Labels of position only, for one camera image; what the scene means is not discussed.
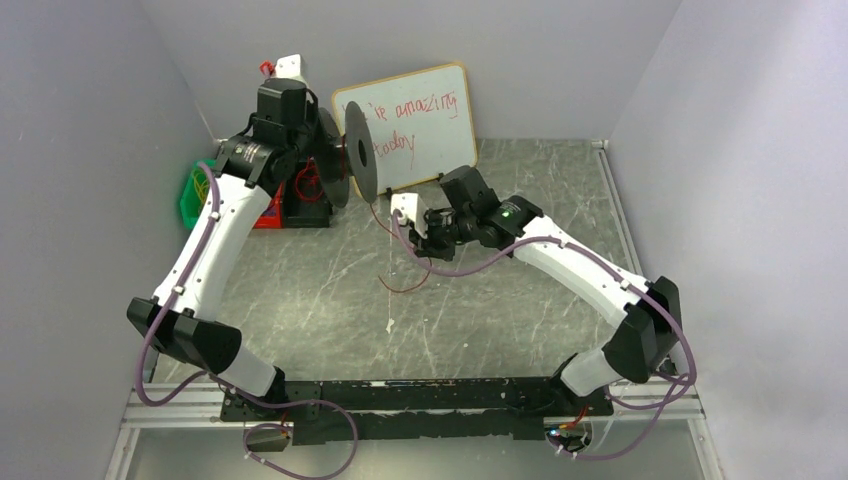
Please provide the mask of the red storage bin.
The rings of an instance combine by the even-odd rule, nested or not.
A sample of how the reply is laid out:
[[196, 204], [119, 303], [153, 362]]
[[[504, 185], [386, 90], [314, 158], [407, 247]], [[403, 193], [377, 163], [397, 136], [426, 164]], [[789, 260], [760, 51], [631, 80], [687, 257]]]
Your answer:
[[280, 186], [267, 208], [260, 214], [254, 229], [282, 229], [284, 227], [282, 198], [284, 187]]

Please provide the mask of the black perforated cable spool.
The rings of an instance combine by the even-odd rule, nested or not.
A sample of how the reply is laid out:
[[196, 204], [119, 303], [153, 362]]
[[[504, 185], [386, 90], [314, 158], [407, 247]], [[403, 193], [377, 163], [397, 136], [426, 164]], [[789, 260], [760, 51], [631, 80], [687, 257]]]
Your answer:
[[355, 101], [350, 101], [341, 133], [326, 108], [321, 107], [318, 112], [320, 129], [313, 159], [328, 201], [335, 208], [344, 208], [354, 179], [361, 198], [373, 203], [379, 191], [378, 172], [365, 114]]

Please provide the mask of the yellow framed whiteboard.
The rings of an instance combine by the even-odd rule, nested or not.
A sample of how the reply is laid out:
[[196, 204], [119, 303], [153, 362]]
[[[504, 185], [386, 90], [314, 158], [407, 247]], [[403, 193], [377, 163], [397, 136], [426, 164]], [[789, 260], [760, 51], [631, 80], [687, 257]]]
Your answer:
[[478, 163], [466, 69], [461, 63], [341, 88], [331, 101], [340, 123], [350, 102], [362, 110], [371, 139], [354, 150], [374, 155], [378, 194]]

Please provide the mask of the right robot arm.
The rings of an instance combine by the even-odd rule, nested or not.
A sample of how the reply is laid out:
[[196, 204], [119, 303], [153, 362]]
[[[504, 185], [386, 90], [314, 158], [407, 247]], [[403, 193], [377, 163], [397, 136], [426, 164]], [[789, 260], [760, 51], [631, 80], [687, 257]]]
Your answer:
[[513, 195], [498, 198], [480, 172], [462, 166], [439, 180], [448, 207], [429, 208], [417, 194], [391, 199], [395, 231], [407, 228], [408, 250], [421, 265], [450, 261], [460, 245], [477, 242], [556, 280], [612, 327], [605, 344], [571, 355], [553, 374], [553, 389], [569, 401], [619, 380], [647, 382], [683, 343], [679, 290], [666, 277], [648, 280], [601, 257], [565, 232], [542, 209]]

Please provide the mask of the black storage bin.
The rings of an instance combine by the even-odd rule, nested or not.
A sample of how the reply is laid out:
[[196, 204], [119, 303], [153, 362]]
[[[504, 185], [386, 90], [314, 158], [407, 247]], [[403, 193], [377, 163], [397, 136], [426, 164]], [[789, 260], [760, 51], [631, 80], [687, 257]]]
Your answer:
[[302, 160], [283, 187], [284, 229], [330, 227], [333, 207], [325, 195], [313, 158]]

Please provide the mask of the aluminium frame rail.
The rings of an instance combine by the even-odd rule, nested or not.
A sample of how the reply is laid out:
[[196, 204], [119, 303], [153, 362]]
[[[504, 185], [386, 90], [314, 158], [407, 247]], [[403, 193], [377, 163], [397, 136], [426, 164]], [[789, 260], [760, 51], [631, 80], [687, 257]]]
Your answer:
[[[721, 479], [724, 473], [706, 427], [706, 415], [695, 388], [677, 397], [665, 407], [659, 404], [665, 395], [673, 390], [673, 385], [661, 376], [653, 376], [645, 384], [633, 384], [619, 381], [602, 391], [614, 408], [610, 416], [577, 417], [569, 423], [577, 427], [588, 428], [591, 421], [604, 421], [608, 424], [624, 421], [685, 420], [693, 436], [696, 454], [701, 469], [708, 479]], [[285, 424], [286, 421], [260, 422], [242, 425], [225, 423], [220, 418], [221, 405], [225, 393], [232, 390], [212, 382], [191, 383], [185, 387], [172, 384], [148, 384], [145, 387], [152, 396], [164, 396], [170, 391], [176, 394], [162, 406], [149, 406], [142, 402], [136, 393], [128, 400], [122, 418], [118, 440], [107, 469], [109, 479], [125, 479], [128, 476], [131, 459], [142, 430], [156, 428], [236, 428], [247, 430], [262, 423]]]

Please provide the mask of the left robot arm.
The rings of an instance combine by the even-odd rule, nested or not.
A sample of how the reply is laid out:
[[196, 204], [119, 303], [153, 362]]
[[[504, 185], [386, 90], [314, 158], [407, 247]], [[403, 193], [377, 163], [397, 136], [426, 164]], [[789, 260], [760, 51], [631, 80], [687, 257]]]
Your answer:
[[200, 164], [209, 191], [175, 264], [127, 318], [149, 350], [194, 365], [262, 407], [287, 402], [284, 372], [253, 354], [241, 331], [218, 321], [225, 284], [256, 221], [322, 132], [317, 98], [299, 78], [271, 78], [257, 92], [245, 130], [222, 141], [213, 165]]

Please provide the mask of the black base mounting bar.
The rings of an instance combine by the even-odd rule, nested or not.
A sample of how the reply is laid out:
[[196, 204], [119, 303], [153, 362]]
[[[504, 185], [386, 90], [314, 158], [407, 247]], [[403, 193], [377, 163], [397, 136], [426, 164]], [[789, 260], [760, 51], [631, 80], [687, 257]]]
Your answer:
[[286, 397], [292, 407], [271, 410], [225, 393], [220, 418], [242, 425], [286, 421], [294, 444], [306, 446], [349, 440], [354, 434], [362, 440], [537, 440], [546, 427], [614, 412], [602, 391], [566, 399], [544, 376], [289, 381]]

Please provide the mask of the green storage bin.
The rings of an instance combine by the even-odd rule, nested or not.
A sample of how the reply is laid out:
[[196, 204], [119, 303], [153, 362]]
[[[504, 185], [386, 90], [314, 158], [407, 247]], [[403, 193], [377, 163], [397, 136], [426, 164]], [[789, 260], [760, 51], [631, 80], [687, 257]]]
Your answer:
[[201, 159], [194, 163], [178, 202], [182, 223], [188, 230], [195, 227], [210, 190], [209, 179], [201, 165], [211, 169], [214, 160]]

